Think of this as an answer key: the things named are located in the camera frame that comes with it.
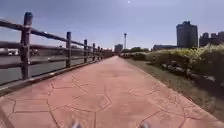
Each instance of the grass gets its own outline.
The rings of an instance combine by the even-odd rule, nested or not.
[[[204,110],[208,111],[219,120],[224,121],[223,90],[219,89],[214,91],[203,88],[203,85],[199,86],[198,82],[195,82],[194,80],[175,75],[167,70],[163,70],[152,65],[148,65],[145,61],[135,61],[131,59],[126,59],[126,61],[143,69],[145,72],[166,84],[169,88],[182,93],[185,97],[192,100]]]

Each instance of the lamp post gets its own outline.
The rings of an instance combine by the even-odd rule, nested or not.
[[[127,33],[124,33],[124,49],[126,49]]]

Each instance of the hedge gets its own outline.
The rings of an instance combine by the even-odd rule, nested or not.
[[[213,76],[218,84],[224,83],[224,45],[122,54],[122,57],[124,56],[157,65],[180,67],[185,72],[191,70],[201,76]]]

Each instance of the paved path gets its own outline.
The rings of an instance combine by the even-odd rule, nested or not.
[[[70,128],[79,120],[83,128],[137,128],[143,121],[150,128],[224,128],[200,107],[118,57],[11,93],[1,98],[1,106],[8,121],[1,119],[0,127]]]

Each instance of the river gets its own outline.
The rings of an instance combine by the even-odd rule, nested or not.
[[[31,60],[44,60],[51,58],[63,58],[63,56],[43,56],[43,57],[31,57]],[[21,62],[19,56],[10,57],[0,57],[0,64],[9,64],[12,62]],[[72,60],[71,64],[81,64],[84,63],[83,59]],[[48,64],[38,64],[29,67],[29,73],[31,76],[40,75],[46,72],[54,71],[65,67],[65,61],[54,62]],[[0,85],[14,80],[19,80],[22,78],[20,68],[10,68],[10,69],[0,69]]]

